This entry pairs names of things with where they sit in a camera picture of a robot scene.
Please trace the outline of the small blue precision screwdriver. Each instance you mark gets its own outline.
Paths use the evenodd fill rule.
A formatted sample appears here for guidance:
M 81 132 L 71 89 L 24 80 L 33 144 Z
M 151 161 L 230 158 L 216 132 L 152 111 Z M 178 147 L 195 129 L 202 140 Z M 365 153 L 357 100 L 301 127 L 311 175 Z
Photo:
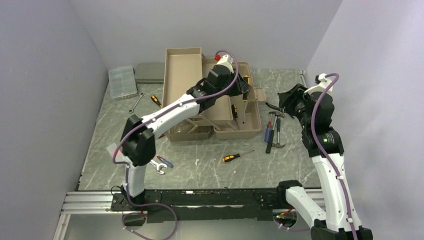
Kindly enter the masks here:
M 169 168 L 173 168 L 174 167 L 174 165 L 170 162 L 170 161 L 168 161 L 168 160 L 166 160 L 165 158 L 163 158 L 163 157 L 161 157 L 161 156 L 159 156 L 159 155 L 157 155 L 156 156 L 163 164 L 165 164 L 166 166 L 168 166 Z

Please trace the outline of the large black yellow screwdriver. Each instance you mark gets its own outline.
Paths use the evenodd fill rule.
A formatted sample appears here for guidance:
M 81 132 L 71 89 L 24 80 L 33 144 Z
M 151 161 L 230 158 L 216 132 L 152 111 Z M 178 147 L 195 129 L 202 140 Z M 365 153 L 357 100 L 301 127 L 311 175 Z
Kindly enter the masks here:
M 222 158 L 222 161 L 224 163 L 229 163 L 229 162 L 231 162 L 231 161 L 233 161 L 233 160 L 235 160 L 237 158 L 240 158 L 242 155 L 250 154 L 250 153 L 253 153 L 253 152 L 254 152 L 254 150 L 247 151 L 247 152 L 242 152 L 242 153 L 230 154 L 230 155 L 224 156 Z
M 248 75 L 244 75 L 243 79 L 247 82 L 247 90 L 243 93 L 242 100 L 243 100 L 243 118 L 242 123 L 245 124 L 246 122 L 246 110 L 248 106 L 248 95 L 249 91 L 251 89 L 251 80 Z

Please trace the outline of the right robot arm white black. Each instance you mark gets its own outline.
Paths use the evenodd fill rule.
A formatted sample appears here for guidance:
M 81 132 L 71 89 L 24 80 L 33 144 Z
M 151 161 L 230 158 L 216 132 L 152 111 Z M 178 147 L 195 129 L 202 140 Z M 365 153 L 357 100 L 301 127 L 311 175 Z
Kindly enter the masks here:
M 320 207 L 297 180 L 282 181 L 276 203 L 294 207 L 310 228 L 313 240 L 372 240 L 372 230 L 362 225 L 347 183 L 344 147 L 331 126 L 333 98 L 324 91 L 308 93 L 296 84 L 279 93 L 279 107 L 301 126 L 302 143 L 318 173 L 325 207 Z

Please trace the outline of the beige plastic toolbox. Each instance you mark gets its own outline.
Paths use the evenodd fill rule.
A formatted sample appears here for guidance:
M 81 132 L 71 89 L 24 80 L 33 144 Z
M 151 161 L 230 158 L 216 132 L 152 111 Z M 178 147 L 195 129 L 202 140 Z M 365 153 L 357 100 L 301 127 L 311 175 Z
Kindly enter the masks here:
M 205 57 L 199 47 L 166 50 L 161 119 L 170 123 L 170 141 L 247 139 L 262 128 L 258 103 L 266 99 L 254 87 L 247 62 L 219 52 Z

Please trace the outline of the blue handled screwdriver red collar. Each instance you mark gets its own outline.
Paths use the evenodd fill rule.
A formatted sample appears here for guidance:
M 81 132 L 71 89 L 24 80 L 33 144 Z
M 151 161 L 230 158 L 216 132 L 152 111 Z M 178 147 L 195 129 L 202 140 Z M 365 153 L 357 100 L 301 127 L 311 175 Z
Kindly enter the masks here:
M 268 113 L 270 115 L 270 119 L 268 121 L 268 124 L 266 126 L 266 130 L 265 130 L 265 135 L 264 135 L 264 142 L 268 143 L 270 140 L 270 134 L 271 134 L 271 128 L 272 128 L 272 122 L 273 122 L 273 118 L 274 118 L 274 112 L 269 112 Z

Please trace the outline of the long claw hammer black grip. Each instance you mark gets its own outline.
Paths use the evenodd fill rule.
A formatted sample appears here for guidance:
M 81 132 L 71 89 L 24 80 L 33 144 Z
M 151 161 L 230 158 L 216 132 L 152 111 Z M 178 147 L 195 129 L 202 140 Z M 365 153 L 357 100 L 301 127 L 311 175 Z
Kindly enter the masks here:
M 281 118 L 284 117 L 284 114 L 281 112 L 275 112 L 274 113 L 274 123 L 272 125 L 272 128 L 270 129 L 269 132 L 269 136 L 268 136 L 268 142 L 267 142 L 267 146 L 266 146 L 266 150 L 265 153 L 266 154 L 270 154 L 271 153 L 271 148 L 274 145 L 274 135 L 275 135 L 275 131 L 277 130 L 277 132 L 279 132 L 281 130 Z

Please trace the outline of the small black yellow screwdriver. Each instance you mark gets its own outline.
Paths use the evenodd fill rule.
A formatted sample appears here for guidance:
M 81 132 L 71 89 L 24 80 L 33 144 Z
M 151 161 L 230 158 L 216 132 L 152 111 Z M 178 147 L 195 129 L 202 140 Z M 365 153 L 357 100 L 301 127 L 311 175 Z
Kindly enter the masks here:
M 162 103 L 159 101 L 159 99 L 155 95 L 152 94 L 150 98 L 159 108 L 162 107 Z

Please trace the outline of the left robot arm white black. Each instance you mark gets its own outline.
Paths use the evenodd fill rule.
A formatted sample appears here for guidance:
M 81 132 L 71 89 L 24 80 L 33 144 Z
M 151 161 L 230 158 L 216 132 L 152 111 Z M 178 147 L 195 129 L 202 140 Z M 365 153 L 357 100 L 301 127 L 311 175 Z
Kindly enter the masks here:
M 112 155 L 117 162 L 118 152 L 126 160 L 123 190 L 124 204 L 131 210 L 139 209 L 144 203 L 146 167 L 156 155 L 156 140 L 176 124 L 194 117 L 212 107 L 222 96 L 239 96 L 247 93 L 251 85 L 238 69 L 216 64 L 207 77 L 199 80 L 185 94 L 170 105 L 138 118 L 127 119 L 122 138 Z

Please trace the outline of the short claw hammer black grip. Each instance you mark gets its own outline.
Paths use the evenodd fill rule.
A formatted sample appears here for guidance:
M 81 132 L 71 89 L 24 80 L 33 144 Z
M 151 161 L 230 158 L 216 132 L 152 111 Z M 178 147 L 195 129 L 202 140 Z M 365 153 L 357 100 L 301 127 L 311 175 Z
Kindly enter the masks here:
M 281 143 L 281 119 L 278 117 L 276 120 L 276 132 L 277 132 L 277 141 L 273 143 L 272 146 L 275 148 L 283 148 L 285 144 Z

